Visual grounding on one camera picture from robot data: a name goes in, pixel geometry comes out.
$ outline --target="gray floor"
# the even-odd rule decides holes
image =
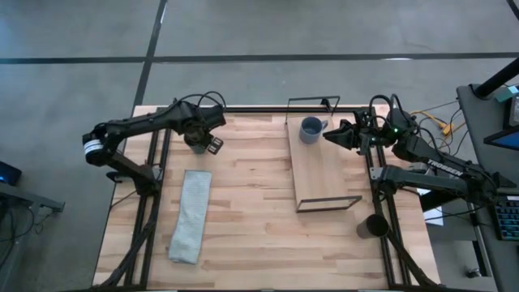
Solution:
[[[0,1],[0,58],[144,56],[158,3]],[[505,0],[169,0],[156,55],[491,53],[517,51],[518,39],[519,22]],[[481,82],[510,61],[154,64],[144,104],[207,90],[235,105],[336,94],[343,104],[365,104],[394,92],[406,110],[420,110],[453,101],[456,86]],[[90,285],[114,186],[106,169],[84,161],[81,135],[131,114],[141,70],[142,64],[0,65],[0,160],[24,171],[22,188],[66,201],[43,234],[29,235],[16,290]],[[449,119],[456,109],[433,113]],[[459,156],[475,159],[469,137]],[[445,239],[470,240],[470,230],[429,230],[440,269],[454,271],[455,251]],[[460,273],[441,277],[468,288]]]

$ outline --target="cloth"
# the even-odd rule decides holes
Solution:
[[[205,215],[208,210],[212,174],[186,170],[177,226],[169,245],[169,259],[175,263],[196,264],[202,246]]]

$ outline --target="computer monitor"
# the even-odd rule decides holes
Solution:
[[[519,150],[519,126],[489,135],[483,142],[497,147]]]

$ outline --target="butcher block tabletop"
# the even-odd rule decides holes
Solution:
[[[137,106],[135,115],[154,112],[156,108]],[[388,107],[377,105],[376,110],[377,114],[385,115]],[[326,114],[289,116],[319,117]],[[334,125],[337,127],[344,118],[354,122],[352,114],[335,113],[332,117]],[[337,159],[341,162],[341,171],[337,175],[344,181],[345,194],[362,197],[358,203],[347,210],[296,213],[285,114],[228,113],[225,119],[225,126],[212,131],[224,141],[217,155],[195,155],[181,136],[172,133],[163,173],[161,205],[147,288],[387,288],[380,240],[361,239],[355,233],[357,224],[375,212],[365,158],[355,151],[337,146]],[[161,155],[163,134],[163,131],[159,134],[155,161]],[[151,134],[128,139],[124,155],[143,164],[150,139]],[[384,152],[388,164],[405,164],[394,157],[390,148]],[[212,173],[204,236],[196,265],[178,264],[168,258],[185,170],[207,170]],[[113,201],[120,200],[134,189],[132,182],[119,183]],[[395,203],[405,247],[426,275],[440,282],[418,197],[399,191],[395,195]],[[138,204],[139,196],[132,195],[110,211],[94,285],[102,283],[127,253]],[[135,266],[135,282],[139,281],[143,253],[144,248],[141,248]],[[397,280],[401,279],[393,249],[392,264]]]

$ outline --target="wooden tray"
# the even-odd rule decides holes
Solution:
[[[294,174],[297,212],[347,209],[362,198],[347,196],[338,147],[319,137],[314,144],[299,139],[301,122],[306,117],[288,118],[286,126]],[[335,129],[331,116],[319,117],[328,121],[327,129]]]

